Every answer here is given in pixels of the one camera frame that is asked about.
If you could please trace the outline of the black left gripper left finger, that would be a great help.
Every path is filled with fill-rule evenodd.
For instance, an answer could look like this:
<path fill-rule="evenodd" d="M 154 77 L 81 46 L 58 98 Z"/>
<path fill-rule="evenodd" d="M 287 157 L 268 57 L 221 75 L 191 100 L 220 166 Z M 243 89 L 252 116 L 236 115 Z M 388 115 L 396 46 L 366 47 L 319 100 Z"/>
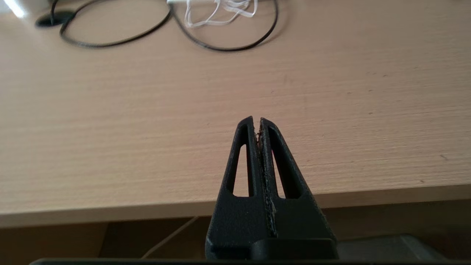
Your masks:
<path fill-rule="evenodd" d="M 234 195 L 240 150 L 246 148 L 247 197 Z M 252 245 L 271 234 L 252 116 L 237 124 L 205 240 L 207 260 L 251 260 Z"/>

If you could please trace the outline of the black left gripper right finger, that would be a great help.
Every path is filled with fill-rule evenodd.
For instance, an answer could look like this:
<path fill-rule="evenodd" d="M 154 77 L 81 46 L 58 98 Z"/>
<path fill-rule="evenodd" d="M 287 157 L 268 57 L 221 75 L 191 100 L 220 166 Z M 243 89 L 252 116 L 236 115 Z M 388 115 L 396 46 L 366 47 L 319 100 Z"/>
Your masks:
<path fill-rule="evenodd" d="M 269 236 L 260 260 L 338 259 L 337 241 L 278 127 L 261 119 L 259 156 Z"/>

